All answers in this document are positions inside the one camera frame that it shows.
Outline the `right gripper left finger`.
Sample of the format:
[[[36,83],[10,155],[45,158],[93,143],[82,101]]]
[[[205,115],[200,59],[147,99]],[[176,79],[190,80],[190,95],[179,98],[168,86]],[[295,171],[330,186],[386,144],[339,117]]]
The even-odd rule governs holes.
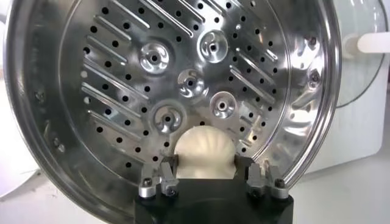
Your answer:
[[[141,179],[138,185],[138,196],[140,198],[153,198],[160,192],[167,197],[175,197],[179,190],[179,179],[176,177],[178,156],[173,155],[163,158],[157,168],[150,164],[144,164],[141,169]]]

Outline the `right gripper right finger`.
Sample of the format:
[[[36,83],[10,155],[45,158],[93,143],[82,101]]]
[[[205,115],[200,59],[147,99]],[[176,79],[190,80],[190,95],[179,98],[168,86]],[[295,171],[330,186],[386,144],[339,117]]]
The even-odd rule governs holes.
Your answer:
[[[235,155],[235,167],[235,179],[245,182],[246,191],[251,197],[268,195],[277,200],[289,197],[289,189],[280,169],[268,160],[258,164],[252,158]]]

